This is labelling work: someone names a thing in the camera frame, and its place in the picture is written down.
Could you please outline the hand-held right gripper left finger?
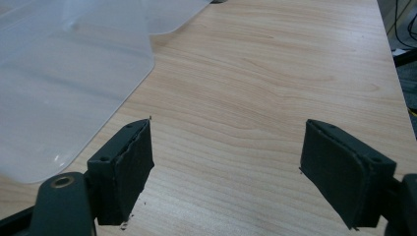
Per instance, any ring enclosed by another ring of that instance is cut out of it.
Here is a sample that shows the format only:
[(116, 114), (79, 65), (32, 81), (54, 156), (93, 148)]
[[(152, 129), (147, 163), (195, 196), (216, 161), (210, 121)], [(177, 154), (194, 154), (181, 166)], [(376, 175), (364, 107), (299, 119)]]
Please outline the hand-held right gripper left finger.
[(99, 225), (126, 222), (153, 169), (150, 119), (122, 127), (88, 160)]

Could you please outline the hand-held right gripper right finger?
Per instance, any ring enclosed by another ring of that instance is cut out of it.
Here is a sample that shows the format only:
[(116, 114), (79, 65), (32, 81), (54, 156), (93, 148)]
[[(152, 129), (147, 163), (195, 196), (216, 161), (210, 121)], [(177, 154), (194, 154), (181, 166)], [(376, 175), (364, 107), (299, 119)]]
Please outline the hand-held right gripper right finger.
[(318, 120), (306, 122), (300, 170), (348, 228), (378, 224), (381, 195), (395, 168), (393, 160), (340, 128)]

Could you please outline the black metal stand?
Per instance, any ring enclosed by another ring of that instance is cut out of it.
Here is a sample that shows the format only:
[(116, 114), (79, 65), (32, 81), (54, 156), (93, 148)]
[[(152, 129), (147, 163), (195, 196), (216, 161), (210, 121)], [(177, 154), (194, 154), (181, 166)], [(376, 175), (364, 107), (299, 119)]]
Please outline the black metal stand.
[(415, 62), (417, 61), (417, 49), (398, 52), (393, 55), (393, 61), (396, 67)]

